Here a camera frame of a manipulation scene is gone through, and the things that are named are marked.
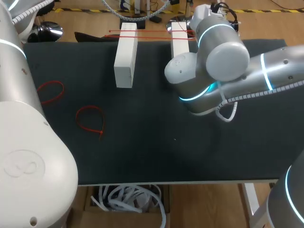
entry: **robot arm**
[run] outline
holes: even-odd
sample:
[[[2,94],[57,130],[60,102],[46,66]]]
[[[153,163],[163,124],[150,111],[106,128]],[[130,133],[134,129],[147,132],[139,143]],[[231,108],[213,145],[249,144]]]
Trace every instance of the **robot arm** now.
[[[21,40],[28,38],[37,12],[52,2],[53,0],[3,0]]]
[[[197,53],[173,58],[165,68],[168,81],[195,115],[238,100],[263,96],[302,85],[304,46],[285,47],[249,58],[229,22],[219,15],[195,10],[191,27],[196,31]]]
[[[280,48],[249,60],[237,33],[209,9],[197,7],[190,25],[196,31],[198,52],[173,58],[165,75],[193,114],[218,112],[228,103],[304,84],[303,45]],[[218,116],[226,122],[232,120]],[[266,209],[263,213],[272,227],[304,227],[303,164],[304,152],[278,180],[261,207]]]
[[[0,0],[0,228],[60,228],[76,162],[44,117],[8,2]],[[41,1],[20,2],[16,14]]]

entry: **white foam block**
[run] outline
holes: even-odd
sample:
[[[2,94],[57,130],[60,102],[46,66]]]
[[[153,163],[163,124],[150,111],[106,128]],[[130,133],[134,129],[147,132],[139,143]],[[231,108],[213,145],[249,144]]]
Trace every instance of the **white foam block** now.
[[[172,39],[171,41],[171,56],[172,58],[178,56],[179,54],[189,52],[188,34],[187,26],[185,22],[172,22],[172,31],[184,30],[181,32],[171,32],[172,38],[185,38],[185,39]]]
[[[124,38],[124,36],[136,37],[137,31],[124,30],[137,30],[136,23],[123,23],[121,30],[120,36],[122,37],[118,41],[114,62],[116,86],[118,88],[132,88],[138,39]]]

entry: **red cable tie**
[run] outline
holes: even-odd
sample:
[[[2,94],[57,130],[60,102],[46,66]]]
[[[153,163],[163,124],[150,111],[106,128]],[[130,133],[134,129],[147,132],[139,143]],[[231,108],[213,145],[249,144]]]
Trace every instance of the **red cable tie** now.
[[[102,127],[101,131],[95,130],[95,129],[91,129],[91,128],[87,128],[87,127],[84,127],[83,125],[80,124],[80,122],[78,121],[78,116],[79,116],[79,113],[82,112],[82,111],[85,110],[85,109],[97,109],[97,110],[101,113],[101,115],[102,115],[102,117],[103,117],[103,127]],[[100,137],[102,136],[102,134],[104,133],[104,126],[105,126],[105,125],[104,125],[104,124],[105,124],[104,113],[103,113],[103,111],[102,111],[99,107],[97,107],[97,106],[88,105],[88,106],[84,106],[84,107],[80,108],[80,109],[76,112],[76,123],[78,124],[78,126],[80,126],[82,129],[84,129],[84,130],[86,130],[86,131],[99,133],[99,139],[100,139]]]
[[[43,87],[45,87],[45,86],[47,86],[47,85],[49,85],[49,84],[60,84],[60,85],[62,86],[62,91],[61,91],[60,94],[58,94],[58,95],[55,96],[54,98],[49,99],[49,100],[47,100],[47,101],[42,101],[42,102],[41,102],[42,105],[51,103],[51,102],[53,102],[53,101],[59,99],[59,98],[62,96],[62,94],[64,93],[64,91],[65,91],[65,86],[63,85],[62,82],[59,82],[59,81],[49,81],[49,82],[46,82],[46,83],[42,84],[41,86],[39,86],[38,89],[37,89],[37,92],[38,92],[39,90],[41,90]]]
[[[109,30],[109,32],[168,32],[168,30]],[[194,32],[193,30],[172,30],[170,32]]]
[[[144,39],[183,39],[189,41],[196,41],[193,38],[170,38],[170,37],[133,37],[133,36],[112,36],[112,35],[105,35],[104,37],[122,37],[122,38],[144,38]]]

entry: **black work surface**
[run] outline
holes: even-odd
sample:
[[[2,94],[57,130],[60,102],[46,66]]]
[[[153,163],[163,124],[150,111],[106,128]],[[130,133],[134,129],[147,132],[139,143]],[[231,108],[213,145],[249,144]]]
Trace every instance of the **black work surface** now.
[[[251,56],[285,46],[282,40],[245,44]],[[62,98],[43,109],[75,157],[79,184],[276,179],[303,149],[304,107],[298,103],[304,88],[241,101],[235,119],[225,123],[215,114],[192,115],[170,88],[163,73],[169,42],[138,44],[132,89],[116,88],[116,48],[116,42],[25,46],[36,87],[50,80],[65,85]],[[45,87],[40,100],[58,90]],[[75,122],[85,105],[104,111],[100,140]],[[102,126],[97,111],[85,111],[80,121]]]

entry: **white cable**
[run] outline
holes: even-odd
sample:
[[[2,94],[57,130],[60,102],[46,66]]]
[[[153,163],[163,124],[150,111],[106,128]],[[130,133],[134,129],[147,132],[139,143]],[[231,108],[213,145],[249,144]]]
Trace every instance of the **white cable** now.
[[[232,109],[232,113],[231,113],[231,116],[227,119],[227,118],[225,118],[225,117],[223,117],[222,116],[222,114],[221,113],[219,113],[219,110],[220,110],[220,108],[219,109],[217,109],[216,108],[216,110],[215,110],[215,113],[216,113],[216,115],[218,116],[218,118],[220,118],[222,121],[224,121],[224,122],[231,122],[232,120],[233,120],[233,118],[234,118],[234,116],[236,115],[236,112],[237,112],[237,106],[238,105],[238,103],[237,102],[235,102],[234,104],[233,104],[233,109]]]
[[[33,13],[37,12],[38,10],[42,9],[43,7],[47,6],[48,4],[52,3],[54,0],[45,0],[42,3],[39,3],[36,6],[33,6],[32,8],[28,9],[27,11],[19,14],[17,17],[15,17],[12,22],[13,25],[17,24],[18,22],[22,21],[24,18],[28,17],[29,15],[32,15]]]
[[[225,101],[226,98],[225,98],[224,92],[222,90],[222,85],[219,81],[218,81],[218,90],[219,90],[219,93],[220,93],[220,97],[222,98],[222,101]]]
[[[154,17],[156,15],[158,15],[159,13],[161,13],[165,8],[167,8],[169,5],[170,5],[170,0],[167,0],[165,2],[165,4],[159,8],[157,11],[155,11],[154,13],[148,15],[148,16],[145,16],[145,17],[141,17],[141,18],[127,18],[127,17],[124,17],[122,15],[120,15],[119,13],[117,13],[114,9],[112,9],[108,3],[105,2],[105,0],[101,0],[102,3],[108,8],[108,10],[110,10],[111,13],[113,13],[114,15],[118,16],[120,19],[123,19],[123,20],[126,20],[126,21],[141,21],[141,20],[147,20],[151,17]]]
[[[150,198],[154,197],[157,201],[157,204],[155,206],[159,205],[159,207],[161,209],[162,222],[161,222],[160,227],[165,228],[166,212],[165,212],[165,208],[161,201],[161,190],[157,185],[154,185],[154,186],[158,189],[160,196],[156,195],[154,192],[152,192],[148,189],[145,189],[145,188],[137,186],[137,185],[120,185],[120,186],[116,187],[114,190],[112,190],[108,195],[108,204],[109,204],[110,208],[107,208],[103,202],[103,200],[108,192],[109,186],[105,186],[104,191],[103,191],[104,186],[99,187],[99,193],[98,193],[99,202],[93,196],[91,196],[91,199],[98,207],[100,207],[104,211],[135,211],[138,213],[142,213],[142,211],[143,211],[142,208],[131,206],[131,205],[134,205],[134,201],[136,200],[136,197],[144,194],[147,198],[146,203],[149,203]]]
[[[233,97],[233,98],[230,98],[228,100],[225,100],[223,101],[222,103],[220,103],[217,107],[216,107],[216,110],[215,110],[215,113],[216,115],[223,121],[225,122],[230,122],[235,113],[233,113],[234,111],[236,112],[236,106],[233,107],[233,111],[232,111],[232,114],[231,114],[231,117],[229,119],[226,119],[225,117],[223,117],[219,111],[220,109],[229,104],[229,103],[237,103],[237,101],[240,101],[240,100],[245,100],[245,99],[249,99],[249,98],[254,98],[254,97],[259,97],[259,96],[265,96],[265,95],[270,95],[270,94],[275,94],[275,93],[279,93],[279,92],[282,92],[282,91],[285,91],[285,90],[288,90],[288,89],[292,89],[292,88],[295,88],[295,87],[298,87],[298,86],[302,86],[304,84],[304,80],[303,81],[299,81],[299,82],[295,82],[295,83],[292,83],[292,84],[289,84],[289,85],[285,85],[285,86],[282,86],[282,87],[279,87],[279,88],[276,88],[276,89],[272,89],[272,90],[267,90],[267,91],[263,91],[263,92],[258,92],[258,93],[253,93],[253,94],[247,94],[247,95],[241,95],[241,96],[236,96],[236,97]]]

